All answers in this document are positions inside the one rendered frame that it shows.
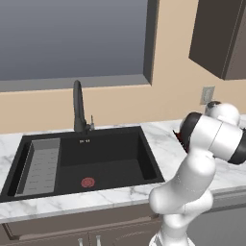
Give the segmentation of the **black kitchen sink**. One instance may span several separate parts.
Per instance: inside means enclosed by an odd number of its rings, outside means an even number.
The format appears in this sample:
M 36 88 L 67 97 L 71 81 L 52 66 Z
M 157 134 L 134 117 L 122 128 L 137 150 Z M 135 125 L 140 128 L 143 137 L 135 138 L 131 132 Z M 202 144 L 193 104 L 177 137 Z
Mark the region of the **black kitchen sink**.
M 61 140 L 55 190 L 52 193 L 15 197 L 31 142 L 48 138 Z M 81 186 L 82 179 L 86 177 L 95 180 L 94 187 Z M 87 133 L 25 135 L 20 140 L 0 193 L 0 203 L 163 181 L 157 161 L 139 126 Z

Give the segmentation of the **dark grey sink faucet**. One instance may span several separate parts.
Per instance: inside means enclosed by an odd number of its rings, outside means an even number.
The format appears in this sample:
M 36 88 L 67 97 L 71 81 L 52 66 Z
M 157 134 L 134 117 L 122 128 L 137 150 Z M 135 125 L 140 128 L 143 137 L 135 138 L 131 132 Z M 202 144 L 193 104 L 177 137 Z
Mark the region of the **dark grey sink faucet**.
M 84 100 L 81 82 L 76 80 L 73 85 L 74 131 L 87 133 L 94 130 L 94 122 L 86 123 Z

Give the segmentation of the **red sink drain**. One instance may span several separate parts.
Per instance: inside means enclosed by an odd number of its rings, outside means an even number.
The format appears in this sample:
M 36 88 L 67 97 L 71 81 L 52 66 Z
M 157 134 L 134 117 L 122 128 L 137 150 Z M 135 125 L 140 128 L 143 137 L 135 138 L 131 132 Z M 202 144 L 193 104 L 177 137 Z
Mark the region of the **red sink drain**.
M 83 178 L 81 181 L 81 186 L 83 188 L 94 187 L 94 185 L 95 185 L 95 180 L 91 177 Z

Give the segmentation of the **grey sink tray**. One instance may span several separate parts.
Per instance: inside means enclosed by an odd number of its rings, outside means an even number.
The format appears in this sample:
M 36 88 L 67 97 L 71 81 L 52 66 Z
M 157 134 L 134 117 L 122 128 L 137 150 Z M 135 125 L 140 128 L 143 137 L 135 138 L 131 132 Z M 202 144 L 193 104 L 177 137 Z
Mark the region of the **grey sink tray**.
M 15 197 L 52 193 L 55 190 L 60 144 L 59 138 L 31 142 Z

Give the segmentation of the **brown base cupboard door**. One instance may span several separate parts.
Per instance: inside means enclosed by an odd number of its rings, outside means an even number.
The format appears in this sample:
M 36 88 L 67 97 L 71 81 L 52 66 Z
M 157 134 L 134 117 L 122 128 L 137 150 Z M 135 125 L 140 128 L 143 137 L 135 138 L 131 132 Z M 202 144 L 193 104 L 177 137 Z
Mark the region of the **brown base cupboard door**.
M 15 240 L 0 246 L 79 246 L 78 238 L 83 239 L 84 246 L 90 246 L 87 233 Z
M 89 243 L 96 246 L 96 235 L 101 235 L 102 246 L 149 246 L 159 229 L 160 221 L 114 227 L 89 233 Z

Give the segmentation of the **grey dishwasher front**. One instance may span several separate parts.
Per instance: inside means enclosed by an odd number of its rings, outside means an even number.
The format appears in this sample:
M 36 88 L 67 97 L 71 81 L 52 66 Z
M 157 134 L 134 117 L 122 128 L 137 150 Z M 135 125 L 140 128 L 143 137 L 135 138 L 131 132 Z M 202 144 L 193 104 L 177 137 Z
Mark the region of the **grey dishwasher front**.
M 246 246 L 246 197 L 215 199 L 188 227 L 195 246 Z

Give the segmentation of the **grey wall outlet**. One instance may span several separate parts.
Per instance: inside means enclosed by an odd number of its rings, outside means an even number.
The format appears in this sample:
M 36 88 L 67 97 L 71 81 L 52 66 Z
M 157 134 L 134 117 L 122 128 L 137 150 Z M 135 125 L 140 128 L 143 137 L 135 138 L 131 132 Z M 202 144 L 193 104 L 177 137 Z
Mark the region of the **grey wall outlet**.
M 207 103 L 209 103 L 212 100 L 213 92 L 214 86 L 204 86 L 202 89 L 200 104 L 206 105 Z

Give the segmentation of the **dark brown wall cupboard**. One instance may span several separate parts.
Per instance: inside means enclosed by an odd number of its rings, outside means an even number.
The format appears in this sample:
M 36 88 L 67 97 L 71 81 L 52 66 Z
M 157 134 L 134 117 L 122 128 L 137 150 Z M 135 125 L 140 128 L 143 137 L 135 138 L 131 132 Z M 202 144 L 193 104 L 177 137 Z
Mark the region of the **dark brown wall cupboard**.
M 199 0 L 189 58 L 223 80 L 246 80 L 246 0 Z

